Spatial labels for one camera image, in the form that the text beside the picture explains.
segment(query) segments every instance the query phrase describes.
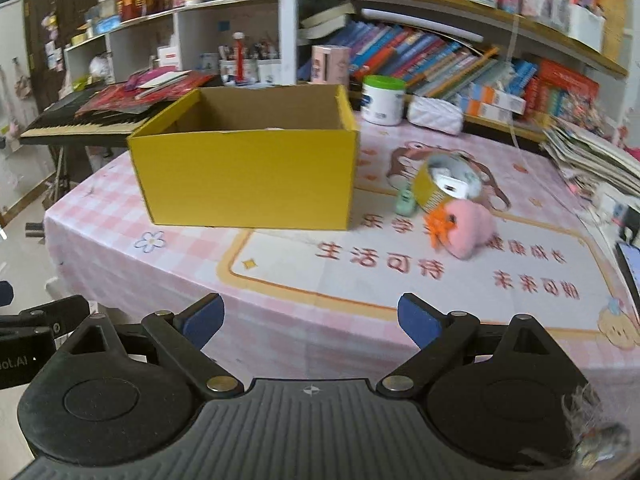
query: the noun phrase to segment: small green object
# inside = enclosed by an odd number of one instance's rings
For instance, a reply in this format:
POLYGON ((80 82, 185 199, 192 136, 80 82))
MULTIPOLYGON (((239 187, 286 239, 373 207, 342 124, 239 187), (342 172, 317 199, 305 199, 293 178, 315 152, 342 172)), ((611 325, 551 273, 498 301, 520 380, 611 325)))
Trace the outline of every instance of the small green object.
POLYGON ((389 77, 388 75, 367 75, 363 79, 363 84, 373 86, 373 88, 382 88, 383 90, 405 90, 406 83, 397 77, 389 77))
POLYGON ((411 184, 407 182, 404 187, 398 191, 396 213, 401 216, 412 216, 415 211, 415 203, 415 196, 414 192, 411 191, 411 184))

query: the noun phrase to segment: gray ribbed panel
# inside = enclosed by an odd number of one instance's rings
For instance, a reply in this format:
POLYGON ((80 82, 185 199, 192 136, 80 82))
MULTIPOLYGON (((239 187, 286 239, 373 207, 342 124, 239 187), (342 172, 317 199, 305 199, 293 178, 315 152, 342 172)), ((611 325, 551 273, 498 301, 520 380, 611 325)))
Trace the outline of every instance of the gray ribbed panel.
POLYGON ((180 440, 151 457, 108 468, 74 467, 40 458, 17 478, 505 480, 516 476, 456 454, 431 433, 412 402, 384 400, 364 380, 258 380, 242 397, 208 402, 180 440), (303 390, 312 384, 320 392, 310 396, 303 390))

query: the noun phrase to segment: wooden baseboard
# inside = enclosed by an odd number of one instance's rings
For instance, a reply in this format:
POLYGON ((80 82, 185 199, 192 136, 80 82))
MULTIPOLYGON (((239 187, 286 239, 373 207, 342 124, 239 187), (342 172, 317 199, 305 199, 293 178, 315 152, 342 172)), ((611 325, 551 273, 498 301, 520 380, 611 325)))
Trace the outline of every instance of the wooden baseboard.
POLYGON ((30 192, 23 196, 18 202, 12 205, 6 213, 0 215, 0 226, 5 227, 11 220, 17 217, 22 211, 24 211, 28 205, 35 202, 40 195, 47 190, 47 182, 53 178, 54 174, 51 173, 41 183, 34 187, 30 192))

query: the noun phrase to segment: metal screw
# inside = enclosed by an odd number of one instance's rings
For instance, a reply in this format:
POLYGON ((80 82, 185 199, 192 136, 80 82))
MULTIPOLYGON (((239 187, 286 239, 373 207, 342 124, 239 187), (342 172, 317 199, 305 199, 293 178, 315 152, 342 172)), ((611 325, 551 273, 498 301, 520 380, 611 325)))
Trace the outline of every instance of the metal screw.
POLYGON ((382 379, 382 385, 390 392, 405 392, 414 387, 414 382, 404 375, 389 375, 382 379))
POLYGON ((207 388, 212 392, 230 392, 238 386, 238 380, 233 377, 218 375, 207 381, 207 388))

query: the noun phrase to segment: green lid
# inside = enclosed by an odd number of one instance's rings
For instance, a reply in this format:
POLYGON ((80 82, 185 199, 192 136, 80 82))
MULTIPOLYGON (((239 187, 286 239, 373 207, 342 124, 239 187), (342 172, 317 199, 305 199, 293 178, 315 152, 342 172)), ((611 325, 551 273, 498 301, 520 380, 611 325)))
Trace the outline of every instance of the green lid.
POLYGON ((397 77, 389 77, 388 75, 367 75, 364 78, 365 85, 373 86, 373 88, 382 88, 383 90, 405 90, 406 83, 397 77))

